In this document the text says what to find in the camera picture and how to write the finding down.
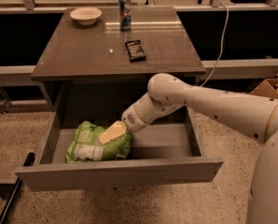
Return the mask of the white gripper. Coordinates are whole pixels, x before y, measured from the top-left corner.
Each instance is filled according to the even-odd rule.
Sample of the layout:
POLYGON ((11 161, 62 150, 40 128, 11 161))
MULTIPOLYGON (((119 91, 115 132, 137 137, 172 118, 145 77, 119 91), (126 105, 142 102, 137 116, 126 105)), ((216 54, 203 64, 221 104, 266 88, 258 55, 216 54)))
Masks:
POLYGON ((137 115, 135 108, 132 105, 122 113, 121 120, 117 120, 106 130, 106 132, 103 132, 98 136, 97 143, 99 146, 103 146, 111 140, 121 137, 127 132, 127 129, 130 133, 137 133, 146 126, 137 115))

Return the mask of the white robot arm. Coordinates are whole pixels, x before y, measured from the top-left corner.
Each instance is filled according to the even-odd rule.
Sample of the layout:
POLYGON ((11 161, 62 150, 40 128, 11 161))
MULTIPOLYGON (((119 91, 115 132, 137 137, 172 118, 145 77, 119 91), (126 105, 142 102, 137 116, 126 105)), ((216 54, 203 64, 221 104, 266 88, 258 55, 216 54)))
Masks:
POLYGON ((278 224, 278 99, 188 85, 169 74, 153 76, 147 93, 98 138, 101 144, 144 129, 182 106, 263 145, 249 191, 245 224, 278 224))

